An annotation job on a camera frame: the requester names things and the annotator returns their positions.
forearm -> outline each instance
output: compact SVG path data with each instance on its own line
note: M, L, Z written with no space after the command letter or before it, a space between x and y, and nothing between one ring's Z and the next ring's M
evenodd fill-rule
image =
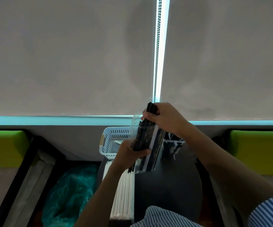
M248 169L209 137L188 123L183 138L221 189L246 217L261 202L273 197L273 186Z
M86 205L74 227L108 226L116 188L122 173L111 164L101 185Z

plastic basket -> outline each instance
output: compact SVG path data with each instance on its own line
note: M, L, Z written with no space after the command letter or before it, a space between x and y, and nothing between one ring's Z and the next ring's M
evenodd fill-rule
M101 137L100 154L106 156L109 160L116 157L119 150L119 144L114 141L123 141L129 138L129 126L107 127Z

yellow-green seat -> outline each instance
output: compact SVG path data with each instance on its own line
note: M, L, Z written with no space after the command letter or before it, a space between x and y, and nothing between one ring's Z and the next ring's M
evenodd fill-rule
M29 144L23 131L0 131L0 167L20 167Z
M233 130L228 152L261 175L273 175L273 131Z

green garbage bag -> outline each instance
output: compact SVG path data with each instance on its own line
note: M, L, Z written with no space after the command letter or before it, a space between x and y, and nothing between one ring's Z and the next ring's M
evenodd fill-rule
M82 165L65 172L49 191L42 213L43 227L72 227L95 192L98 167Z

roller blind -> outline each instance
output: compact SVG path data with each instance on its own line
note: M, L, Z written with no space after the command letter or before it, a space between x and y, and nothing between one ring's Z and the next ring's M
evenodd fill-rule
M273 0L170 0L161 101L189 120L273 119Z
M0 0L0 116L140 113L156 1Z

